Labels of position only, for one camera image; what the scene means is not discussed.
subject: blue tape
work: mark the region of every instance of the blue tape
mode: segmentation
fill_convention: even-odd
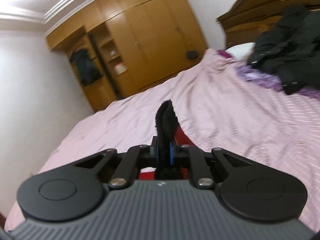
[[[174,165],[173,145],[172,145],[172,143],[170,143],[169,146],[170,146],[170,164],[171,164],[171,165]]]

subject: wooden headboard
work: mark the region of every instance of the wooden headboard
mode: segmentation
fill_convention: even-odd
[[[320,10],[320,0],[237,0],[230,11],[217,18],[226,33],[226,48],[255,41],[286,8],[296,4]]]

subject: white pillow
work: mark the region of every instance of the white pillow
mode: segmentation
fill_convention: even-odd
[[[233,46],[226,50],[236,61],[247,60],[253,52],[255,42],[244,43]]]

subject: wooden wardrobe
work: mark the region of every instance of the wooden wardrobe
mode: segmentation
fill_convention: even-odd
[[[113,81],[122,97],[133,95],[196,65],[207,49],[186,0],[96,0],[57,27],[47,41],[68,57],[80,48],[89,51],[103,75],[83,87],[95,111],[116,100]],[[197,51],[198,57],[187,59],[187,51]],[[121,73],[119,65],[125,66]]]

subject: metal screw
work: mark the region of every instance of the metal screw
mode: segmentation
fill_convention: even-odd
[[[127,181],[125,179],[123,179],[123,178],[115,178],[115,179],[112,179],[110,183],[111,183],[112,186],[121,187],[124,184],[126,184]]]
[[[210,178],[201,178],[198,180],[199,186],[211,186],[213,184],[213,180]]]

